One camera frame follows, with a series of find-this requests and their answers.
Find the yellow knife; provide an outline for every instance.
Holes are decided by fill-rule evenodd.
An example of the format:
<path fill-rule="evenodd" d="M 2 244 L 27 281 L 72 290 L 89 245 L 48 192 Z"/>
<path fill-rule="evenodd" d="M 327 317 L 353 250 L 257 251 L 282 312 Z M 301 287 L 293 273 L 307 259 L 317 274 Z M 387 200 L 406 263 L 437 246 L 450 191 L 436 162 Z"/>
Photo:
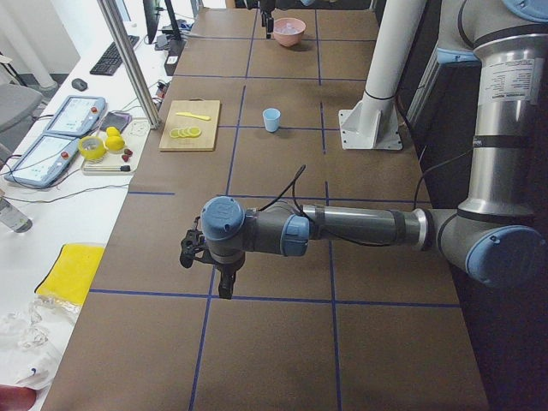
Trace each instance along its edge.
<path fill-rule="evenodd" d="M 178 116 L 185 116 L 185 117 L 197 118 L 197 119 L 199 119 L 199 120 L 204 120 L 204 121 L 206 121 L 206 122 L 209 122 L 209 121 L 211 120 L 211 117 L 209 117 L 209 116 L 201 116 L 201 115 L 199 115 L 199 114 L 193 114 L 193 113 L 191 113 L 191 112 L 189 112 L 189 111 L 178 111 L 178 112 L 176 112 L 176 114 L 177 114 Z"/>

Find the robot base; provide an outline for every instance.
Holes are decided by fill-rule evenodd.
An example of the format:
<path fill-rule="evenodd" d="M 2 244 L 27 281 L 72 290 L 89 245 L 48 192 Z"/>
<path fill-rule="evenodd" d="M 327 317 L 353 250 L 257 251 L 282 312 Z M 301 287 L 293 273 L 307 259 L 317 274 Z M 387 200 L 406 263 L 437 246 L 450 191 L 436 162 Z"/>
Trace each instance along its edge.
<path fill-rule="evenodd" d="M 376 116 L 360 127 L 362 102 L 352 110 L 339 110 L 341 142 L 344 150 L 401 150 L 402 139 L 398 133 L 397 115 L 394 106 L 390 118 L 383 119 L 380 110 Z"/>

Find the blue joint cap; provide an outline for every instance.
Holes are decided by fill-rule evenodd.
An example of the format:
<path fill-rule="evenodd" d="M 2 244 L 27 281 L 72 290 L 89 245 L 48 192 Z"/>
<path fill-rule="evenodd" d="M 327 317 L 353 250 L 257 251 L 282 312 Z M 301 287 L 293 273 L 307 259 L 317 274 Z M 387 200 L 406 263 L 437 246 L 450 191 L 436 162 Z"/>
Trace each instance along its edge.
<path fill-rule="evenodd" d="M 548 22 L 546 0 L 503 0 L 504 5 L 515 15 L 536 23 Z"/>
<path fill-rule="evenodd" d="M 437 48 L 439 64 L 477 65 L 480 60 L 471 51 Z"/>
<path fill-rule="evenodd" d="M 228 240 L 238 234 L 245 218 L 246 212 L 236 200 L 216 197 L 202 209 L 202 231 L 209 241 Z"/>
<path fill-rule="evenodd" d="M 538 231 L 522 225 L 494 229 L 468 252 L 470 277 L 488 287 L 503 288 L 526 282 L 543 272 L 546 240 Z"/>
<path fill-rule="evenodd" d="M 310 224 L 306 217 L 293 215 L 285 221 L 280 238 L 280 250 L 285 257 L 304 255 L 308 247 Z"/>

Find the yellow sponge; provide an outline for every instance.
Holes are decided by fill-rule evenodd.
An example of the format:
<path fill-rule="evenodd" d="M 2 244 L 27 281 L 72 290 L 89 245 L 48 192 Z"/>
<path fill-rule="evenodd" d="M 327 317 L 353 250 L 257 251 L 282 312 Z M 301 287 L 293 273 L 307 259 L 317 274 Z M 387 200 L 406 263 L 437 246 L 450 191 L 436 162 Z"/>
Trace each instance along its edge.
<path fill-rule="evenodd" d="M 65 244 L 50 272 L 34 292 L 83 305 L 103 253 L 104 247 L 100 246 Z"/>

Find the pink bowl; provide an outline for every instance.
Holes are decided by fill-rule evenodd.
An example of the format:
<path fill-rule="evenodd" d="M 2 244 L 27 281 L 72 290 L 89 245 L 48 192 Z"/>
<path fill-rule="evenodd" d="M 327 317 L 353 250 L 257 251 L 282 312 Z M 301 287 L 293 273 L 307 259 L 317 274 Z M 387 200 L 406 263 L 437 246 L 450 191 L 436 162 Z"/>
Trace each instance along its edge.
<path fill-rule="evenodd" d="M 291 47 L 301 41 L 306 28 L 307 25 L 304 21 L 294 19 L 293 17 L 284 17 L 274 21 L 272 35 L 280 45 Z"/>

